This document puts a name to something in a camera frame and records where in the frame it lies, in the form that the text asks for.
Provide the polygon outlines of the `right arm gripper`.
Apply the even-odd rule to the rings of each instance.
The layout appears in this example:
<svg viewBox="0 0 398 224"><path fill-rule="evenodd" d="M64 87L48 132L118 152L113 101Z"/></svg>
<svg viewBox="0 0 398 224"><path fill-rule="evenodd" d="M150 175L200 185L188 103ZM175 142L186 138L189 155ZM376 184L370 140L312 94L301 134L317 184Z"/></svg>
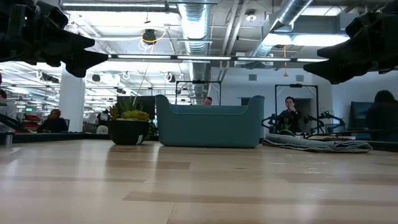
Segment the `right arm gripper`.
<svg viewBox="0 0 398 224"><path fill-rule="evenodd" d="M383 74L397 68L397 1L358 16L345 32L349 41L317 50L319 57L331 60L309 63L303 69L337 85L368 71Z"/></svg>

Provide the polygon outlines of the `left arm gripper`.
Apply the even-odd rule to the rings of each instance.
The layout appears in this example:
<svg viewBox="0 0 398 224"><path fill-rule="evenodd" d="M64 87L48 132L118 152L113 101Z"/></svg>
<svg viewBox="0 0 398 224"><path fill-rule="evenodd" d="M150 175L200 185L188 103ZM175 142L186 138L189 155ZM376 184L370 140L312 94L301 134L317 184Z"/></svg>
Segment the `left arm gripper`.
<svg viewBox="0 0 398 224"><path fill-rule="evenodd" d="M85 77L86 71L108 60L108 54L71 49L92 47L95 41L64 30L67 16L43 1L1 1L1 62L65 64L68 73Z"/></svg>

